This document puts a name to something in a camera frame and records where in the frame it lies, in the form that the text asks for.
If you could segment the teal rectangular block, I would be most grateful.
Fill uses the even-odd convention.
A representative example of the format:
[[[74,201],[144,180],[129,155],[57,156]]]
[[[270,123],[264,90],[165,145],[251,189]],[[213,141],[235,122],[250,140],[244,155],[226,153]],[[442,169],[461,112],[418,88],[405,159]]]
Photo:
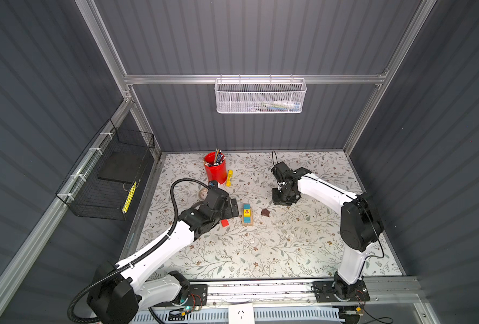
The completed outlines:
[[[243,204],[243,224],[252,224],[252,210],[249,204]]]

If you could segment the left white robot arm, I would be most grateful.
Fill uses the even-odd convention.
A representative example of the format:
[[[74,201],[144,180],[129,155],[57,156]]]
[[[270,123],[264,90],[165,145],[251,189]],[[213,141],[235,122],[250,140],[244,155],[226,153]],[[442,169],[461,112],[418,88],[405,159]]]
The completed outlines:
[[[204,185],[203,201],[179,211],[174,207],[171,227],[142,250],[117,263],[104,262],[91,284],[68,308],[76,323],[129,323],[139,311],[169,303],[193,305],[190,282],[178,271],[150,280],[150,276],[173,255],[189,247],[223,220],[238,217],[238,202],[215,181]]]

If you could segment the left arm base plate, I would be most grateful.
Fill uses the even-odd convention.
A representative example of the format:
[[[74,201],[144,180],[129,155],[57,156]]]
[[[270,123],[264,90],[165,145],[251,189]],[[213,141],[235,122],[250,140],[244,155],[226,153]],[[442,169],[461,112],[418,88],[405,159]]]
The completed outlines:
[[[170,306],[205,306],[207,304],[208,285],[190,284],[181,287],[176,297],[168,302]]]

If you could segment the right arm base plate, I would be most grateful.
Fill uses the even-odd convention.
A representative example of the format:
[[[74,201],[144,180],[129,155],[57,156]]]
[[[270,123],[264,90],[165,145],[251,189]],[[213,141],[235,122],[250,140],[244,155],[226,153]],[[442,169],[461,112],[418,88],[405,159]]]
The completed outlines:
[[[363,280],[358,280],[353,285],[342,281],[316,281],[312,282],[311,291],[317,302],[368,302],[369,291]]]

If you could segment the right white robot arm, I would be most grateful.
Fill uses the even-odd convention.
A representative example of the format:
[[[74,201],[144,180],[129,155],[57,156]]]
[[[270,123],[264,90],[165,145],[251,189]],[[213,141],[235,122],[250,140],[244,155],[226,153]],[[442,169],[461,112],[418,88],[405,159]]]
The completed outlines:
[[[306,168],[291,170],[284,162],[275,164],[271,173],[277,181],[277,188],[272,190],[275,205],[293,205],[307,195],[340,216],[339,233],[344,251],[336,276],[345,285],[355,284],[361,278],[365,261],[372,257],[371,248],[384,231],[372,196],[340,189]]]

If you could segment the natural wood block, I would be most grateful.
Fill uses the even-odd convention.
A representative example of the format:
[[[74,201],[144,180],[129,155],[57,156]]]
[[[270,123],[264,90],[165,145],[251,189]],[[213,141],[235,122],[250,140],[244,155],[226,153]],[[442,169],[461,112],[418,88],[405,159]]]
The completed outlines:
[[[251,210],[251,217],[244,217],[244,210],[243,210],[242,224],[243,225],[253,225],[252,210]]]

